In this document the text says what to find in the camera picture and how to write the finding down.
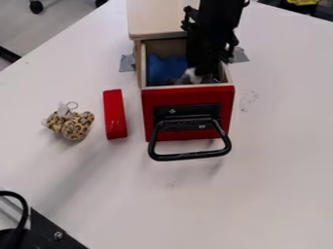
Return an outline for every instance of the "blue cloth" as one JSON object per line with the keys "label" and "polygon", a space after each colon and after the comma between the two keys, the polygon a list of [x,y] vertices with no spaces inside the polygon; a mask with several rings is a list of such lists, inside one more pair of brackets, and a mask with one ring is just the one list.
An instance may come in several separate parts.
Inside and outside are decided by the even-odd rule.
{"label": "blue cloth", "polygon": [[168,85],[169,79],[180,79],[187,69],[185,56],[160,58],[156,54],[148,56],[148,87]]}

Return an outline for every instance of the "white surface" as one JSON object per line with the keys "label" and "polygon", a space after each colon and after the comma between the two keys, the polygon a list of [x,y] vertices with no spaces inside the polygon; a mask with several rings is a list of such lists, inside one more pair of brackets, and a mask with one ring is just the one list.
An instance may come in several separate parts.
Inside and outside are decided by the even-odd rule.
{"label": "white surface", "polygon": [[29,9],[28,0],[0,1],[0,46],[26,55],[95,10],[94,0],[42,2],[45,11],[34,15]]}
{"label": "white surface", "polygon": [[[231,66],[232,154],[155,162],[135,75],[118,73],[131,42],[114,0],[0,74],[0,183],[95,249],[330,249],[332,28],[252,4],[239,30],[251,61]],[[101,94],[116,88],[129,138],[108,142]],[[79,144],[40,125],[60,100],[96,114]]]}

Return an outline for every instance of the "red box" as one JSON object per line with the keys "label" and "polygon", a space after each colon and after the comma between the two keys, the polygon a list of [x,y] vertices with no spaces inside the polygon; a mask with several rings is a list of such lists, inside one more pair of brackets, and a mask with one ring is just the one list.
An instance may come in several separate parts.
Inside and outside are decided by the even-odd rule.
{"label": "red box", "polygon": [[107,139],[128,136],[124,101],[120,89],[106,90],[104,98],[104,118]]}
{"label": "red box", "polygon": [[[157,54],[159,57],[184,56],[186,53],[186,39],[164,39],[144,41],[140,44],[140,64],[139,64],[139,84],[141,87],[141,98],[143,117],[145,124],[146,140],[150,141],[152,132],[156,127],[160,111],[170,108],[170,112],[179,111],[188,112],[184,108],[191,108],[191,113],[196,114],[196,106],[200,113],[206,106],[212,106],[215,116],[218,116],[220,126],[228,133],[230,120],[232,116],[235,88],[228,71],[227,65],[221,62],[220,83],[186,85],[186,86],[163,86],[147,87],[147,57],[150,54]],[[167,140],[188,140],[188,139],[210,139],[218,138],[220,134],[216,128],[199,128],[190,127],[173,131],[172,129],[159,132],[158,141]]]}

